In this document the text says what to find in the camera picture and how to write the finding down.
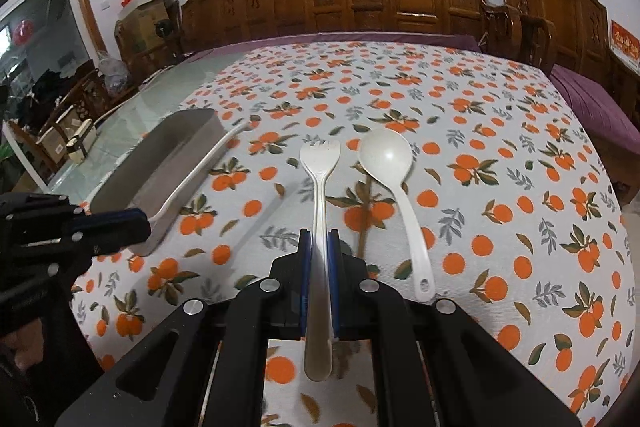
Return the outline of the person's left hand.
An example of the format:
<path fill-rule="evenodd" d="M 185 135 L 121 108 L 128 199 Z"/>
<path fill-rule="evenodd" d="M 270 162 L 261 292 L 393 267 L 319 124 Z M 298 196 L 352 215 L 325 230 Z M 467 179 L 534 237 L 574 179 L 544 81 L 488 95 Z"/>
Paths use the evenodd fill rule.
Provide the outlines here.
<path fill-rule="evenodd" d="M 3 346 L 14 352 L 14 364 L 21 371 L 43 360 L 43 332 L 40 319 L 1 339 Z"/>

